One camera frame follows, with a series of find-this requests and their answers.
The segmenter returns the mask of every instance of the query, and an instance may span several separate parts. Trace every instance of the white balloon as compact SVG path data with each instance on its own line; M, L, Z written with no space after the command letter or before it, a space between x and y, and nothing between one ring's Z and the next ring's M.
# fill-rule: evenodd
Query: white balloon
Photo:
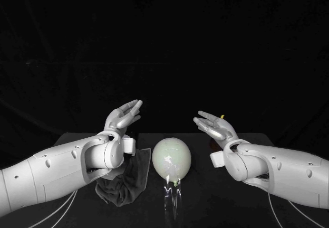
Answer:
M178 138L166 138L156 144L152 154L155 169L168 182L178 182L191 169L191 150Z

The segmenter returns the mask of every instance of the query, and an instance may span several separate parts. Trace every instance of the robotic arm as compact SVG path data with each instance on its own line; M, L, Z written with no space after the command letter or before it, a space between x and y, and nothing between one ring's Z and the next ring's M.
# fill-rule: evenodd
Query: robotic arm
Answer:
M227 167L237 181L309 207L329 209L329 161L316 155L238 139L230 123L201 112L194 121L222 151L211 154L214 167Z
M142 104L134 100L111 112L98 135L48 148L0 170L0 217L67 196L121 166L124 153L136 153L136 140L124 133L140 119Z

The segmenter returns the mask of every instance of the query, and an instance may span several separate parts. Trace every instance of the robotic hand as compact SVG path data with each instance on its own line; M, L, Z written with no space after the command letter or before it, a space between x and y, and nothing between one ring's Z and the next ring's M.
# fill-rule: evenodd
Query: robotic hand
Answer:
M212 114L194 118L218 142L220 152L211 154L214 167L227 167L237 181L309 207L329 209L329 161L316 155L238 139L230 123Z
M98 135L48 148L0 170L0 217L67 196L120 167L124 153L136 153L126 131L140 119L142 104L134 100L110 113Z

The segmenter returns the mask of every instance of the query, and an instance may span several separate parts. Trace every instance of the white cable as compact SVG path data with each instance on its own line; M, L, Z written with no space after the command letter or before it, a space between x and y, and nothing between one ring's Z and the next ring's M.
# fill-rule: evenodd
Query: white cable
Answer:
M62 215L61 219L64 218L64 216L65 216L65 214L67 214L67 212L68 212L68 210L70 210L70 207L71 207L71 205L72 205L72 202L74 202L74 199L72 199L72 201L71 201L71 204L70 204L70 206L68 206L67 211L64 212L64 215Z
M77 191L71 194L71 197L68 198L67 202L70 201L70 199L72 198L74 194L77 193ZM61 208L41 221L38 222L33 226L31 226L29 228L33 228L35 226L38 226L59 210Z
M305 213L296 208L296 206L293 205L295 209L305 215ZM318 224L322 228L325 228L318 222L315 222L306 215L305 217L315 223Z
M270 201L270 205L272 205L272 208L273 208L273 203L272 203L272 197L270 197L270 196L269 196L269 201Z

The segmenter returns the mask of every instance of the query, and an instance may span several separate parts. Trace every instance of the gray cloth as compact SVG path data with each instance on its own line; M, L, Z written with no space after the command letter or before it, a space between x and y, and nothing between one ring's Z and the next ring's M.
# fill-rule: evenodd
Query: gray cloth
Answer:
M150 148L137 149L134 156L124 156L124 162L129 160L124 173L113 180L97 179L96 192L107 204L113 202L121 207L136 201L147 185L150 155Z

